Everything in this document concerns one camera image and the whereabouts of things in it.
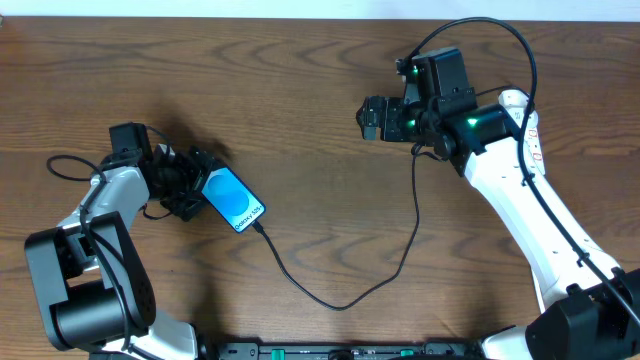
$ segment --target phone screen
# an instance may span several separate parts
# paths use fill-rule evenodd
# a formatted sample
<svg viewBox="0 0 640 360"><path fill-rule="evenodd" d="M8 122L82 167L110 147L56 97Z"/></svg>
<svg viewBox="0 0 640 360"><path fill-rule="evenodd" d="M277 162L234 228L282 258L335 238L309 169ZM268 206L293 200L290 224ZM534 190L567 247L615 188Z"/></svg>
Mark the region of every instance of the phone screen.
<svg viewBox="0 0 640 360"><path fill-rule="evenodd" d="M202 194L238 233L258 220L266 210L264 204L227 167L209 174Z"/></svg>

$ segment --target smartphone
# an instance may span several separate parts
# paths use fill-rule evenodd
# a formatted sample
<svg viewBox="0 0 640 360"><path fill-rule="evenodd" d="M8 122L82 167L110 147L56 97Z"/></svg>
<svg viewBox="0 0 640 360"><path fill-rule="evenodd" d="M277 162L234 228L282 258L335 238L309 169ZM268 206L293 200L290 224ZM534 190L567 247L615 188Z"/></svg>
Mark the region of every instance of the smartphone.
<svg viewBox="0 0 640 360"><path fill-rule="evenodd" d="M209 174L202 194L238 233L265 212L265 206L228 167Z"/></svg>

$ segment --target wood grain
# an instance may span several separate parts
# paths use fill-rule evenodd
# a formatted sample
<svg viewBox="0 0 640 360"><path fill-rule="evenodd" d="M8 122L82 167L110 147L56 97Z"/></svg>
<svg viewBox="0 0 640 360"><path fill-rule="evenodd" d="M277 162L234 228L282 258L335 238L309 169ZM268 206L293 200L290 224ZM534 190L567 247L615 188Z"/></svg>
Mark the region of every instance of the wood grain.
<svg viewBox="0 0 640 360"><path fill-rule="evenodd" d="M99 161L110 150L108 127L121 122L151 124L183 147L228 147L234 169L267 204L263 225L290 271L321 298L345 304L392 274L415 221L410 146L361 140L354 115L367 95L401 95L394 59L440 24L7 19L0 30L1 357L86 356L48 344L23 243L55 226L87 190L51 177L46 158ZM550 182L587 232L634 269L640 25L516 25L538 62ZM432 46L447 45L462 49L476 89L529 86L522 50L500 29L452 29ZM236 235L213 210L190 223L141 218L131 234L158 306L214 338L423 341L532 321L529 268L497 215L450 165L422 161L417 173L422 225L405 270L347 312L308 300L283 278L259 235Z"/></svg>

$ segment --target cable clip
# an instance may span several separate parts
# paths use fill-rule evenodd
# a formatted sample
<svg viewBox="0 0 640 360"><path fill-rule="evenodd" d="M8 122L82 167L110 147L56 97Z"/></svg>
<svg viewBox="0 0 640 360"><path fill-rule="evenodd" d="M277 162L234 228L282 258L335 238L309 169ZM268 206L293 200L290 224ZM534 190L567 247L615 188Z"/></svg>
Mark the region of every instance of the cable clip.
<svg viewBox="0 0 640 360"><path fill-rule="evenodd" d="M578 261L577 261L577 263L578 263L578 267L582 267L582 263L583 263L585 260L587 260L590 256L591 256L591 254L589 254L589 253L588 253L588 252L586 252L586 251L585 251L582 255L580 255L580 256L578 257Z"/></svg>
<svg viewBox="0 0 640 360"><path fill-rule="evenodd" d="M78 210L80 210L80 211L84 211L84 213L85 213L85 214L87 214L87 215L89 214L89 209L87 209L87 208L84 206L84 204L80 204L80 205L78 205Z"/></svg>
<svg viewBox="0 0 640 360"><path fill-rule="evenodd" d="M526 186L527 179L533 181L533 178L536 177L536 174L528 172L528 175L522 179L522 186Z"/></svg>

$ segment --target white wall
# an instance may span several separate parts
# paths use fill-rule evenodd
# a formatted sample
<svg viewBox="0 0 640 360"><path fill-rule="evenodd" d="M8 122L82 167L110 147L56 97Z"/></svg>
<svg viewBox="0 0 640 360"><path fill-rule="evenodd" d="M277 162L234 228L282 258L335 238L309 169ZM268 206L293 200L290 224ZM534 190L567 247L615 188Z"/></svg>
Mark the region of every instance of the white wall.
<svg viewBox="0 0 640 360"><path fill-rule="evenodd" d="M0 0L0 14L640 21L640 0Z"/></svg>

